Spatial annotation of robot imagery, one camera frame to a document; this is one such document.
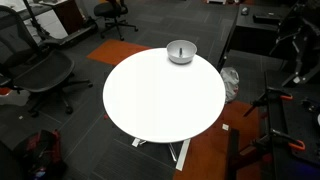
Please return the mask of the grey bowl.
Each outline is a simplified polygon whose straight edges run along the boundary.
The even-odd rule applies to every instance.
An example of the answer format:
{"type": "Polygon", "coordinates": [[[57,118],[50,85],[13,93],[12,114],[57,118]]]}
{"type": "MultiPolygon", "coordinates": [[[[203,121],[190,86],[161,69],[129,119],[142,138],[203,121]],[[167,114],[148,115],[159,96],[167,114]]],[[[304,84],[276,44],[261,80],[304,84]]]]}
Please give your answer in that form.
{"type": "Polygon", "coordinates": [[[197,47],[194,43],[187,40],[175,40],[170,42],[167,47],[168,58],[177,64],[187,64],[196,55],[197,47]]]}

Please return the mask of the white table base legs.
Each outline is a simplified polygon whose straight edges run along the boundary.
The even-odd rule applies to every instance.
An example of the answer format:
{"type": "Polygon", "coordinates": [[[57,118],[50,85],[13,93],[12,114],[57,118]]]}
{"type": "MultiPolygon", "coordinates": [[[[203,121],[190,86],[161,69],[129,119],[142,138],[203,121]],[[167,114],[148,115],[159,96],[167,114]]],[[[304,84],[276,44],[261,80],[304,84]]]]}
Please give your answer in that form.
{"type": "MultiPolygon", "coordinates": [[[[169,148],[169,151],[171,153],[172,159],[176,163],[175,168],[178,171],[183,171],[183,167],[184,167],[184,163],[185,163],[185,160],[186,160],[186,157],[187,157],[190,141],[191,141],[191,139],[187,139],[187,140],[183,141],[181,149],[179,151],[179,155],[177,155],[172,143],[168,144],[168,148],[169,148]]],[[[145,141],[145,140],[134,138],[134,140],[132,141],[131,145],[134,146],[134,147],[138,147],[138,146],[143,145],[146,142],[147,141],[145,141]]]]}

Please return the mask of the white plastic bag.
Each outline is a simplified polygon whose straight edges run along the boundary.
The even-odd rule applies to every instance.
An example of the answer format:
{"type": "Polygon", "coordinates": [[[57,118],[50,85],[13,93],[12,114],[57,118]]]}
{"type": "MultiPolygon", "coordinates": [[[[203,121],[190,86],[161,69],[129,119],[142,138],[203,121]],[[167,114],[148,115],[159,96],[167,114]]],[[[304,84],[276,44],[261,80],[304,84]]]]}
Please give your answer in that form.
{"type": "Polygon", "coordinates": [[[233,67],[225,67],[221,70],[220,75],[226,91],[225,102],[229,103],[237,97],[240,82],[239,74],[233,67]]]}

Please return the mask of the black swivel chair background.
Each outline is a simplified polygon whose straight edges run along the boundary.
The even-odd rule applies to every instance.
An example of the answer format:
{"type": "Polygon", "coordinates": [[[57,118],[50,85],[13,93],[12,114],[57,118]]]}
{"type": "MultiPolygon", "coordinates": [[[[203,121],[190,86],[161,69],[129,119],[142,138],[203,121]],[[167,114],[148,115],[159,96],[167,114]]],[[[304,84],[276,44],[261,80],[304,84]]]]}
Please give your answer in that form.
{"type": "Polygon", "coordinates": [[[129,24],[126,20],[118,21],[118,18],[128,13],[128,7],[124,0],[104,0],[102,3],[94,7],[94,15],[103,17],[104,19],[113,19],[112,23],[106,22],[105,29],[100,32],[100,37],[104,38],[104,33],[112,28],[116,28],[121,41],[124,40],[120,32],[120,26],[132,27],[135,32],[138,28],[129,24]]]}

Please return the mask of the computer mouse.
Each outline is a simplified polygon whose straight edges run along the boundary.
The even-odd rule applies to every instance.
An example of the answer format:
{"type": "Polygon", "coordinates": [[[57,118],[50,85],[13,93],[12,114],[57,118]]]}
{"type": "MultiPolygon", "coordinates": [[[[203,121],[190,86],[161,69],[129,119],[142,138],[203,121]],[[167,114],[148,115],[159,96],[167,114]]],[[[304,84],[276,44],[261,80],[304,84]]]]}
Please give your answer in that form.
{"type": "Polygon", "coordinates": [[[249,14],[249,8],[248,7],[244,7],[241,10],[241,15],[248,15],[249,14]]]}

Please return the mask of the black desk with items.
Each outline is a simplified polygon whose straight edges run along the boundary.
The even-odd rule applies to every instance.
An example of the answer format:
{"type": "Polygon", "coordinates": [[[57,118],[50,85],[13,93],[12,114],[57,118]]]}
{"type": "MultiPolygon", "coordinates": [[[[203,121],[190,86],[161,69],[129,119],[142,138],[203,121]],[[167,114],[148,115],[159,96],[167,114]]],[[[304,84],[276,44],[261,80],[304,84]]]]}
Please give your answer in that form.
{"type": "Polygon", "coordinates": [[[282,19],[289,13],[289,8],[240,4],[217,63],[218,71],[228,60],[231,50],[263,56],[269,55],[276,42],[278,24],[255,23],[253,15],[256,13],[274,14],[282,19]],[[249,8],[248,15],[241,15],[241,10],[244,7],[249,8]]]}

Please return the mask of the black keyboard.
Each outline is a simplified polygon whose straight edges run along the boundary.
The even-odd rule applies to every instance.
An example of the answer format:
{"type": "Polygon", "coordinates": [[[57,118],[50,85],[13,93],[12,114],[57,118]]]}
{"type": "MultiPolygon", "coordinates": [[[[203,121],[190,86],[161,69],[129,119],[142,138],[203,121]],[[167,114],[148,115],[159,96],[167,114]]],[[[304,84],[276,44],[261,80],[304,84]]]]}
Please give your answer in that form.
{"type": "Polygon", "coordinates": [[[281,18],[274,14],[256,13],[253,15],[253,21],[255,23],[277,24],[280,20],[281,18]]]}

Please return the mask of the black electric scooter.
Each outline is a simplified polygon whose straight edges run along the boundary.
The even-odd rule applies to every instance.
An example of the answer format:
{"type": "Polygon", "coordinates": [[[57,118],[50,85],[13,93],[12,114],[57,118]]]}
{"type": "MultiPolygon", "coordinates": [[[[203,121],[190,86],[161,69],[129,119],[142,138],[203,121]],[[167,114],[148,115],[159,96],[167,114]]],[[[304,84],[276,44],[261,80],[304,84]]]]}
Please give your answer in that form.
{"type": "Polygon", "coordinates": [[[67,46],[97,31],[91,17],[81,14],[75,0],[22,0],[21,14],[27,30],[38,44],[67,46]]]}

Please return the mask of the black robot mounting stand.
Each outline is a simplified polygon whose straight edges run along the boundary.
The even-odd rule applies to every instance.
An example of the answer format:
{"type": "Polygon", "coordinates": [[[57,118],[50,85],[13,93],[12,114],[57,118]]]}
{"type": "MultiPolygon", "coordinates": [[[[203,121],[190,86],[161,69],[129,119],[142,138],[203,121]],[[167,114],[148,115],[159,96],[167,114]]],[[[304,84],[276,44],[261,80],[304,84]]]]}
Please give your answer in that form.
{"type": "Polygon", "coordinates": [[[320,180],[318,112],[320,91],[316,84],[283,87],[287,73],[266,71],[265,87],[282,89],[293,95],[292,100],[271,96],[268,102],[269,127],[284,132],[305,143],[304,151],[294,151],[285,144],[272,142],[276,180],[320,180]]]}

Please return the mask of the black mesh office chair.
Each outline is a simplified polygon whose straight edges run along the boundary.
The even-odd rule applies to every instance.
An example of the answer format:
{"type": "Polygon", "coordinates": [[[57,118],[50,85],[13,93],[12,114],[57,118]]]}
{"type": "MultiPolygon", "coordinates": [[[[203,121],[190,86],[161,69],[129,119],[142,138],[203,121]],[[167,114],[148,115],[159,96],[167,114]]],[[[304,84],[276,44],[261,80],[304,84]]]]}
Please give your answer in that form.
{"type": "Polygon", "coordinates": [[[65,105],[67,114],[73,108],[64,88],[76,84],[93,83],[89,79],[70,81],[74,76],[75,62],[59,50],[43,50],[32,38],[18,12],[8,6],[0,6],[0,74],[1,86],[20,92],[29,91],[37,96],[28,110],[37,117],[44,99],[57,93],[65,105]]]}

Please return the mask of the red black backpack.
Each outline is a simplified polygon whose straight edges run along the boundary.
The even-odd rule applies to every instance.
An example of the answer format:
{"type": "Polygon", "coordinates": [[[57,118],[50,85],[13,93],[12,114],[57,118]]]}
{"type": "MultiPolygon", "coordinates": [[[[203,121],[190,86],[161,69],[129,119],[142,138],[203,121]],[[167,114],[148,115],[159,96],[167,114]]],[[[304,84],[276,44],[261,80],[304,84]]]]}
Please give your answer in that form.
{"type": "Polygon", "coordinates": [[[62,180],[67,169],[61,155],[57,129],[41,130],[21,141],[13,150],[22,164],[26,180],[62,180]]]}

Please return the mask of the upper orange handled clamp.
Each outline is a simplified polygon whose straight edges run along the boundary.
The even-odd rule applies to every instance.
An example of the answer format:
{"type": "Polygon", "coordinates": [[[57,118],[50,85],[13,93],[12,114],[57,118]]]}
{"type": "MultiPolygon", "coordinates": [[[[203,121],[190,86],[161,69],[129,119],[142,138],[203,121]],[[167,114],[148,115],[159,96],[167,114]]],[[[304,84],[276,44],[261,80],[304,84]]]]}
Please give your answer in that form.
{"type": "Polygon", "coordinates": [[[279,88],[267,87],[265,91],[254,101],[251,102],[251,107],[244,113],[247,117],[255,108],[265,106],[270,101],[271,96],[282,100],[292,100],[293,95],[279,88]]]}

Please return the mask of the orange handled clamp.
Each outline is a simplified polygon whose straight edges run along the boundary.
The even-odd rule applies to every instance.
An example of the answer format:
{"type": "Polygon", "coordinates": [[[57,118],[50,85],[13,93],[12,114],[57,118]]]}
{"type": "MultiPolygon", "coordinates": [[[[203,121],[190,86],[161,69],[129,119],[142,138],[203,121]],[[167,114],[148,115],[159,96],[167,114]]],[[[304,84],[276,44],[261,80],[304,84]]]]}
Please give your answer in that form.
{"type": "Polygon", "coordinates": [[[251,107],[244,113],[247,117],[255,108],[265,106],[270,101],[271,96],[282,100],[292,100],[293,95],[279,88],[267,87],[265,91],[254,101],[251,102],[251,107]]]}
{"type": "Polygon", "coordinates": [[[273,128],[271,128],[269,132],[263,135],[261,138],[253,140],[252,145],[266,148],[271,140],[275,140],[277,143],[285,144],[294,151],[304,151],[306,149],[305,143],[302,140],[295,139],[290,135],[273,128]]]}

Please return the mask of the lower orange handled clamp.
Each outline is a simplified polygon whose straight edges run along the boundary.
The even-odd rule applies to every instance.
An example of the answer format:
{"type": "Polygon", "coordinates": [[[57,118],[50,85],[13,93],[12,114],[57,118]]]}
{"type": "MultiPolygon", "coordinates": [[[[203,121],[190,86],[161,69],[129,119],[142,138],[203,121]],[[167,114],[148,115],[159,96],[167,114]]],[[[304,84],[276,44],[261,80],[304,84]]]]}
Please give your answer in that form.
{"type": "Polygon", "coordinates": [[[302,140],[295,139],[290,135],[273,128],[271,128],[269,132],[263,135],[261,138],[253,140],[252,145],[266,148],[271,140],[275,140],[277,143],[285,144],[294,151],[304,151],[306,149],[305,143],[302,140]]]}

